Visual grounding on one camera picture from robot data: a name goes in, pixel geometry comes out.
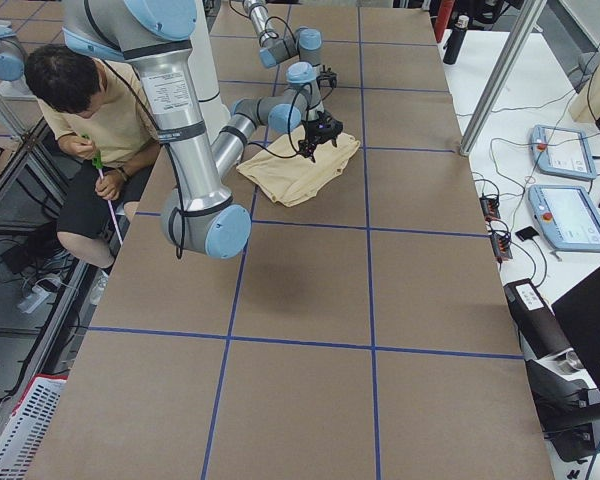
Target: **shoe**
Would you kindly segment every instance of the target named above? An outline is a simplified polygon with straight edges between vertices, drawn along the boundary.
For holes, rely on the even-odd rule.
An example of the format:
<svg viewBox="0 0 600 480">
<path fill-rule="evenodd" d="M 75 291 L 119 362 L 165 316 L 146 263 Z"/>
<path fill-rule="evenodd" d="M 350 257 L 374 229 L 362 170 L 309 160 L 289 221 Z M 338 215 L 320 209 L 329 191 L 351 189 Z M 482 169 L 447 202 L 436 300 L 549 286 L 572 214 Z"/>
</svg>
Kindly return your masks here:
<svg viewBox="0 0 600 480">
<path fill-rule="evenodd" d="M 103 271 L 100 271 L 100 277 L 93 285 L 93 287 L 91 288 L 91 292 L 89 293 L 89 303 L 91 305 L 98 305 L 100 303 L 100 299 L 102 298 L 104 289 L 107 288 L 108 281 L 109 275 L 107 275 Z"/>
</svg>

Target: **touchscreen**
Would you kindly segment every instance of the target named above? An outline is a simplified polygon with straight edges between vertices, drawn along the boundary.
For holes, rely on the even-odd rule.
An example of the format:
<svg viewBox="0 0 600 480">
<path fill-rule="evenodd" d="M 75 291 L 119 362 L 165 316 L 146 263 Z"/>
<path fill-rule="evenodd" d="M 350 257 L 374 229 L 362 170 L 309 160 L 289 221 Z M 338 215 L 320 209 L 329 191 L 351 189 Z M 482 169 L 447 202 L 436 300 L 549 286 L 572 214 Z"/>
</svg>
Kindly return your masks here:
<svg viewBox="0 0 600 480">
<path fill-rule="evenodd" d="M 555 188 L 542 193 L 564 242 L 600 244 L 600 230 L 580 191 Z"/>
<path fill-rule="evenodd" d="M 547 129 L 545 136 L 549 144 L 549 165 L 562 170 L 589 171 L 577 132 Z"/>
</svg>

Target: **white table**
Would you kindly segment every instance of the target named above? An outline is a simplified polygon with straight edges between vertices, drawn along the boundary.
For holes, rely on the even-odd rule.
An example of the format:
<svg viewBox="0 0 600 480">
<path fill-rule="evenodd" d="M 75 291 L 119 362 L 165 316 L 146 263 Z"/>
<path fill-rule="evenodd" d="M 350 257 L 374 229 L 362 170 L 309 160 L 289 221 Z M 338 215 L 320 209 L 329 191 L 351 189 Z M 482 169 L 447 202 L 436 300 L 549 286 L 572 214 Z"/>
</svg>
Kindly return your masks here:
<svg viewBox="0 0 600 480">
<path fill-rule="evenodd" d="M 508 33 L 506 32 L 467 32 L 457 62 L 454 65 L 444 66 L 449 90 L 453 95 L 454 108 L 458 114 L 458 122 L 463 132 L 507 37 Z M 441 56 L 444 55 L 442 46 L 445 41 L 443 39 L 440 44 Z M 493 140 L 502 138 L 509 142 L 527 144 L 530 132 L 537 124 L 578 128 L 584 130 L 587 136 L 597 134 L 599 131 L 595 125 L 575 123 L 569 116 L 567 107 L 574 98 L 575 92 L 571 83 L 542 35 L 531 34 L 493 110 L 541 106 L 552 100 L 557 101 L 542 108 L 492 113 L 469 155 L 471 168 L 478 173 L 476 178 L 481 178 L 482 175 L 485 179 L 494 182 L 501 194 L 519 195 L 521 193 L 522 190 L 518 185 L 498 175 L 496 164 L 492 158 L 495 157 L 498 170 L 523 185 L 532 175 L 533 179 L 527 185 L 532 183 L 575 184 L 588 189 L 589 182 L 545 175 L 537 169 L 534 171 L 534 162 L 528 146 L 516 146 L 501 140 Z M 600 135 L 588 138 L 588 141 L 592 154 L 600 156 Z M 492 148 L 493 155 L 490 155 L 490 148 Z M 600 174 L 600 160 L 596 160 L 596 169 Z M 477 182 L 476 188 L 478 194 L 483 191 L 486 194 L 495 193 L 495 188 L 486 182 Z M 597 205 L 600 201 L 600 177 L 594 181 L 590 196 Z M 532 212 L 526 195 L 522 199 L 522 203 L 520 200 L 520 196 L 511 195 L 500 198 L 501 217 L 512 232 L 533 225 Z M 514 241 L 523 247 L 536 262 L 538 271 L 534 277 L 534 283 L 537 284 L 544 273 L 542 255 L 532 242 L 522 243 L 515 236 Z M 548 304 L 560 298 L 573 285 L 600 266 L 600 253 L 559 252 L 554 254 L 552 247 L 542 235 L 536 237 L 536 242 L 547 261 L 547 278 L 539 287 L 539 291 Z M 514 258 L 503 262 L 500 271 L 503 285 L 528 278 L 533 272 L 533 264 L 529 257 L 515 246 L 512 247 L 512 253 Z M 587 375 L 585 375 L 585 379 L 590 382 L 590 379 L 586 377 L 588 377 Z M 556 478 L 565 478 L 571 470 L 582 470 L 580 473 L 584 478 L 588 464 L 578 465 L 575 462 L 562 462 L 549 442 L 547 442 L 547 449 Z M 596 459 L 591 480 L 600 480 L 600 455 Z"/>
</svg>

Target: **black bottle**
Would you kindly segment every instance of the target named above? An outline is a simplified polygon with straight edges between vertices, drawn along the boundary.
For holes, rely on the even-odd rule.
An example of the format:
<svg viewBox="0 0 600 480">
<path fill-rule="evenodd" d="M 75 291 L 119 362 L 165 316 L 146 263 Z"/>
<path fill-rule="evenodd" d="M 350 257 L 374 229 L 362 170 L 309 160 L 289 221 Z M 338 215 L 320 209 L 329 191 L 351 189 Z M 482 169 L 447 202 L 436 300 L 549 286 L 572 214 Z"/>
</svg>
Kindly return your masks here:
<svg viewBox="0 0 600 480">
<path fill-rule="evenodd" d="M 464 36 L 467 33 L 468 27 L 469 17 L 466 15 L 460 15 L 458 17 L 458 21 L 451 29 L 451 35 L 449 35 L 447 44 L 444 46 L 446 51 L 442 61 L 447 65 L 453 65 L 456 63 L 458 54 L 460 53 L 460 47 L 462 47 L 462 42 L 464 41 Z"/>
</svg>

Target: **white cable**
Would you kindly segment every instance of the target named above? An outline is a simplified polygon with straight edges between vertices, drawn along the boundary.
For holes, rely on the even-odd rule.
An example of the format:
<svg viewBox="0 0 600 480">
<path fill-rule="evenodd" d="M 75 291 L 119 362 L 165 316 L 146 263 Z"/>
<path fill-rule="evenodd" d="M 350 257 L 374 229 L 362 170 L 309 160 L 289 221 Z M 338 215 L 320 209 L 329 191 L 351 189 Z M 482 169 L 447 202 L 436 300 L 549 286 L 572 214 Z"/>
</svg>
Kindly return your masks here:
<svg viewBox="0 0 600 480">
<path fill-rule="evenodd" d="M 98 175 L 100 175 L 100 180 L 104 179 L 104 174 L 102 173 L 102 169 L 98 169 Z M 113 220 L 113 225 L 116 229 L 116 234 L 118 235 L 118 240 L 120 240 L 120 246 L 122 246 L 122 234 L 120 233 L 120 226 L 118 225 L 118 220 L 116 220 L 116 212 L 113 211 L 113 204 L 111 200 L 107 200 L 109 204 L 109 213 L 111 214 L 111 220 Z"/>
</svg>

